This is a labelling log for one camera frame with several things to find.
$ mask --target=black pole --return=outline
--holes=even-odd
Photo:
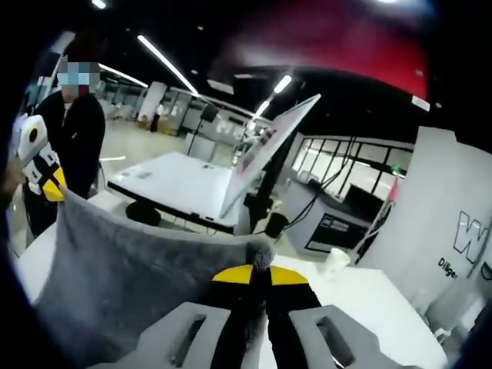
[[[201,121],[202,121],[202,119],[200,119],[200,121],[198,122],[197,128],[193,132],[193,138],[191,139],[190,147],[188,148],[188,152],[186,153],[186,156],[190,156],[191,147],[193,146],[194,138],[197,137],[198,129],[200,129],[200,126],[201,126]]]
[[[295,135],[298,130],[295,129],[285,140],[282,146],[277,150],[268,164],[265,166],[265,175],[261,181],[260,188],[249,207],[251,231],[256,228],[256,224],[268,215],[268,208],[271,206],[270,195],[277,183],[278,176],[284,167],[285,159],[294,143]]]

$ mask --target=white partition board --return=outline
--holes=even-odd
[[[229,181],[221,217],[224,217],[233,208],[234,203],[246,192],[252,181],[260,175],[264,166],[320,97],[319,94],[315,95],[277,116],[272,121],[271,126],[265,129],[258,142],[240,157]]]

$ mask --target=floor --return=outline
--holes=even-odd
[[[110,175],[125,168],[136,165],[140,162],[171,151],[183,151],[185,149],[185,140],[179,137],[163,135],[160,133],[151,133],[149,131],[137,128],[132,121],[108,120],[106,125],[105,140],[101,149],[101,166],[102,171],[98,178],[99,189],[104,188],[106,178]],[[228,166],[231,165],[233,156],[232,147],[218,143],[211,163],[214,165]],[[276,201],[276,211],[281,211],[280,201]],[[27,221],[25,217],[25,207],[22,201],[20,188],[16,191],[14,199],[9,209],[9,220],[11,226],[11,244],[12,257],[18,258],[25,250],[27,235]],[[233,237],[220,231],[208,230],[197,224],[186,222],[183,219],[161,213],[165,221],[174,222],[176,225],[188,228],[192,231],[206,233],[213,237],[228,238]],[[262,231],[268,222],[268,218],[260,221],[254,232]],[[271,240],[265,234],[260,234],[268,242],[271,242],[277,253],[299,257],[310,261],[323,261],[324,256],[318,254],[298,254],[290,245],[288,239],[282,236],[279,240]]]

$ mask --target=person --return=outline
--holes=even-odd
[[[60,61],[57,78],[61,91],[49,95],[33,115],[41,115],[45,121],[48,140],[60,159],[68,189],[87,198],[97,177],[105,136],[105,115],[91,93],[98,82],[98,65],[80,55],[68,54]],[[23,197],[28,223],[36,238],[55,222],[57,204],[30,191],[26,183]]]
[[[162,115],[164,115],[164,107],[162,106],[161,103],[159,103],[159,105],[157,107],[157,110],[154,113],[154,117],[152,119],[152,122],[151,122],[151,128],[150,128],[150,131],[151,132],[156,132],[157,131],[157,122],[162,117]]]

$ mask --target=white wall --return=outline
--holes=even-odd
[[[492,155],[456,141],[452,131],[421,127],[397,203],[362,258],[382,269],[416,309],[424,311],[472,264],[454,249],[460,213],[488,227],[492,218]]]
[[[159,102],[164,97],[166,91],[166,85],[162,82],[152,82],[145,96],[144,102],[141,105],[140,113],[138,113],[138,119],[141,119],[144,115],[147,115],[149,121],[154,117],[155,109]]]

